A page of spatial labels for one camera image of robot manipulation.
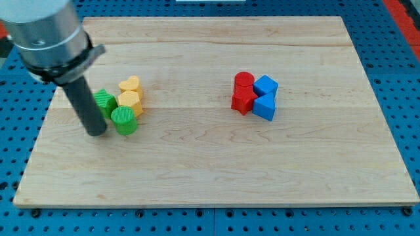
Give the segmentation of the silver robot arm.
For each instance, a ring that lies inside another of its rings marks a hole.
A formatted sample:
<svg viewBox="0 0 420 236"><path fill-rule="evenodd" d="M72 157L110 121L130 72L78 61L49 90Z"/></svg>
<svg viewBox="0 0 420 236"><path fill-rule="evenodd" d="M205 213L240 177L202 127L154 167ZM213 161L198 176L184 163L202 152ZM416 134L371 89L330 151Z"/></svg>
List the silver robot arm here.
<svg viewBox="0 0 420 236"><path fill-rule="evenodd" d="M1 0L1 23L38 81L72 83L106 52L93 46L71 0Z"/></svg>

